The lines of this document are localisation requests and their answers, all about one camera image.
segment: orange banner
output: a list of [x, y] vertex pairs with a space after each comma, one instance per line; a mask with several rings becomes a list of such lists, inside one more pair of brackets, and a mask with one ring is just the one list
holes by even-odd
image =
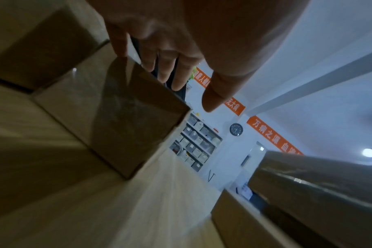
[[303, 153], [296, 149], [290, 142], [280, 136], [275, 130], [273, 130], [257, 116], [250, 117], [250, 119], [247, 121], [247, 124], [249, 124], [281, 151], [303, 155]]
[[[197, 72], [194, 73], [194, 80], [196, 80], [204, 88], [206, 88], [211, 82], [211, 78], [208, 77], [204, 72], [202, 72], [198, 67]], [[239, 116], [246, 108], [243, 104], [241, 104], [233, 97], [230, 100], [226, 101], [224, 105], [226, 105], [227, 108], [231, 109], [231, 111], [234, 112], [237, 116]]]

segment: finger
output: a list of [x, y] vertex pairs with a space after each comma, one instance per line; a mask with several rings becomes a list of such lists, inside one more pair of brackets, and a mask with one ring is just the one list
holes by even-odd
[[198, 63], [201, 61], [202, 59], [200, 58], [190, 58], [180, 55], [171, 89], [173, 91], [182, 89], [182, 87], [187, 83], [187, 80], [190, 78], [193, 67], [198, 65]]
[[141, 66], [148, 72], [152, 72], [155, 69], [157, 50], [152, 50], [140, 44], [140, 56]]
[[115, 54], [118, 57], [128, 56], [128, 33], [124, 29], [115, 24], [105, 22], [105, 27], [108, 32], [108, 37]]
[[202, 107], [206, 112], [212, 112], [231, 98], [251, 78], [253, 73], [245, 76], [225, 76], [213, 72], [211, 82], [202, 95]]
[[176, 51], [160, 51], [159, 52], [159, 74], [157, 79], [165, 83], [170, 77], [171, 72], [174, 69], [175, 61], [178, 57]]

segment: ceiling light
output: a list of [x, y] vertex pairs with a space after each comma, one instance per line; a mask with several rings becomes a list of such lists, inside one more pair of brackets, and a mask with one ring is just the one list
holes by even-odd
[[362, 155], [368, 158], [372, 158], [372, 149], [364, 149]]

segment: cardboard box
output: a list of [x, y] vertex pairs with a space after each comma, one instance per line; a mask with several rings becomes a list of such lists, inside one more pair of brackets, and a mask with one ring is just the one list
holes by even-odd
[[372, 166], [267, 152], [248, 186], [337, 247], [372, 247]]
[[85, 0], [0, 1], [0, 79], [35, 90], [75, 67], [108, 40]]
[[107, 44], [34, 100], [125, 178], [179, 137], [190, 108]]
[[243, 197], [224, 189], [212, 220], [227, 248], [300, 246]]

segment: clock face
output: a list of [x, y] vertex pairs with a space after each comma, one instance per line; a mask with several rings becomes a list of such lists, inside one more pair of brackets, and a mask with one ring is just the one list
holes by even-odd
[[232, 135], [239, 136], [243, 133], [243, 127], [238, 123], [234, 123], [230, 126], [230, 132]]

